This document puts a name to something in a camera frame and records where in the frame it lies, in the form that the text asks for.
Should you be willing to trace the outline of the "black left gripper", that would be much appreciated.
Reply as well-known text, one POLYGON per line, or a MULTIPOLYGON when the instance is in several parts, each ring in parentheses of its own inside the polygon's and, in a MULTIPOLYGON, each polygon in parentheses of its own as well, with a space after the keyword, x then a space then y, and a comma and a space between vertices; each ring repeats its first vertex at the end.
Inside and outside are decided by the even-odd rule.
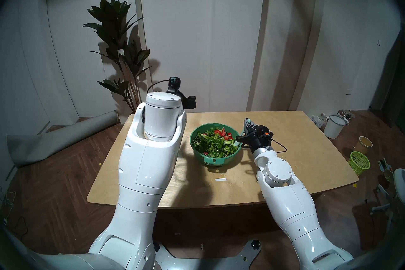
POLYGON ((181 99, 182 107, 185 110, 195 109, 196 108, 196 97, 189 96, 186 97, 184 94, 179 90, 181 85, 181 80, 178 77, 172 76, 168 80, 168 90, 167 93, 171 93, 177 95, 181 99))

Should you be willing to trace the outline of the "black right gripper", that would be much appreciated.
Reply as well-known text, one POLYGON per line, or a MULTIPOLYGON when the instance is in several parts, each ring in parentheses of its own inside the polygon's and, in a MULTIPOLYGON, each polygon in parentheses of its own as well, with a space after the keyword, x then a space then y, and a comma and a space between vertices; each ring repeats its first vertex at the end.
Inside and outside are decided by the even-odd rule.
POLYGON ((244 135, 236 136, 236 142, 242 148, 257 150, 259 148, 271 146, 273 132, 266 126, 257 126, 252 120, 244 119, 244 135))

